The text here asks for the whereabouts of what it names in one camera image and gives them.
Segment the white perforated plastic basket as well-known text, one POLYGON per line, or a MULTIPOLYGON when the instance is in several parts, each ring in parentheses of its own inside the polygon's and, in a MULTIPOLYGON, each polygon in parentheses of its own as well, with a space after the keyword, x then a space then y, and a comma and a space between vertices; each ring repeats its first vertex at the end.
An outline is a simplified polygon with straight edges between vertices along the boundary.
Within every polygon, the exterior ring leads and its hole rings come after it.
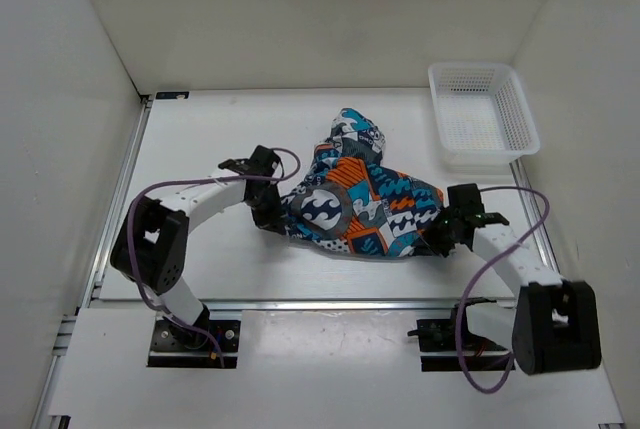
POLYGON ((507 166, 541 147, 521 81, 503 63, 439 62, 428 68, 441 154, 452 168, 507 166))

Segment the colourful patterned shorts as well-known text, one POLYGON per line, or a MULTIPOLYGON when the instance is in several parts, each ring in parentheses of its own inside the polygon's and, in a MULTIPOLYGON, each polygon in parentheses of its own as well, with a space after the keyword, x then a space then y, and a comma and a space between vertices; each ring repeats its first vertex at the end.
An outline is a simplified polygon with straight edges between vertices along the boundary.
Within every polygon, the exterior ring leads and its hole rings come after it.
POLYGON ((385 145, 373 121, 342 109, 303 180, 281 198, 286 236, 350 256, 413 256, 444 194, 383 166, 385 145))

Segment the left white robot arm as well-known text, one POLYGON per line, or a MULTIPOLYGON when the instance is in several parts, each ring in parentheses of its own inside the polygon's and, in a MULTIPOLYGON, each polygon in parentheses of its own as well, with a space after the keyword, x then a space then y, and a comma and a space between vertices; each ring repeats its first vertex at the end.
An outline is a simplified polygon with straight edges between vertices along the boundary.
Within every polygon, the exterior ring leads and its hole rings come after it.
POLYGON ((110 265, 136 284, 145 304, 160 312, 186 348, 215 343, 210 312, 183 278, 189 235, 224 210, 244 204, 254 225, 283 234, 285 215, 277 184, 292 174, 280 148, 256 146, 248 158, 227 159, 200 179, 155 183, 131 202, 110 254, 110 265))

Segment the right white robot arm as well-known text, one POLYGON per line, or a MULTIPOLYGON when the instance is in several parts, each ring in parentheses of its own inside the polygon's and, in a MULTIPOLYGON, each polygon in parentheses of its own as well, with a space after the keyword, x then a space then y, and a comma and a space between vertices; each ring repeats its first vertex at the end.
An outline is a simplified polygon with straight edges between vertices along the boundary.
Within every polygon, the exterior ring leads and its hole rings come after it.
POLYGON ((462 245, 483 265, 452 310, 449 336, 459 365, 469 371, 464 351, 487 339, 509 353, 507 365, 527 375, 592 370, 602 361, 595 292, 542 263, 509 221, 488 212, 483 189, 461 184, 447 189, 448 204, 425 235, 428 249, 446 257, 462 245), (511 291, 515 305, 502 307, 470 293, 488 271, 511 291))

